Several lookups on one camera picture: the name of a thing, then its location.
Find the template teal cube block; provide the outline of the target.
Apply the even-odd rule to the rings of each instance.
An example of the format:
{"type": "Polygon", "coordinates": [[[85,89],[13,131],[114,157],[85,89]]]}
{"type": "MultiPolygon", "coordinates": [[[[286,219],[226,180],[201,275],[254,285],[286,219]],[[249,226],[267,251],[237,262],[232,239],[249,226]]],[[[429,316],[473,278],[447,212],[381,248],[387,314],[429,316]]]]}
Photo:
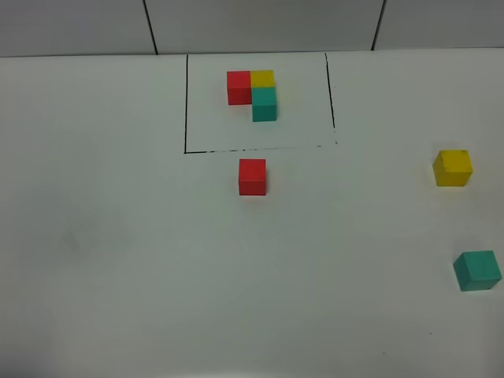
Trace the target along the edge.
{"type": "Polygon", "coordinates": [[[252,89],[253,122],[276,121],[278,103],[275,87],[254,87],[252,89]]]}

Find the template red cube block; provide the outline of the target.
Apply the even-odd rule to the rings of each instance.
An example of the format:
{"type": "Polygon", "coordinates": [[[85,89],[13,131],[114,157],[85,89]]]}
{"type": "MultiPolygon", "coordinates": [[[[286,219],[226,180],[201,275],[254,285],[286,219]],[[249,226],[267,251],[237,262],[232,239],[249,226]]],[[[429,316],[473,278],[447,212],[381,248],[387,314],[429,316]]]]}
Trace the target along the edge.
{"type": "Polygon", "coordinates": [[[227,93],[230,106],[252,103],[250,71],[228,71],[227,93]]]}

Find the template yellow cube block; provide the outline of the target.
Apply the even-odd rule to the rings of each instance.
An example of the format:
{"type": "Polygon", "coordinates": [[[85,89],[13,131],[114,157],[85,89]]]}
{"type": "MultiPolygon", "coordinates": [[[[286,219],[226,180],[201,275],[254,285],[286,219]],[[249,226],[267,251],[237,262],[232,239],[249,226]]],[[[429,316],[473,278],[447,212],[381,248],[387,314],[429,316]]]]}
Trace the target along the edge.
{"type": "Polygon", "coordinates": [[[250,85],[256,87],[275,87],[276,81],[273,70],[254,70],[250,72],[250,85]]]}

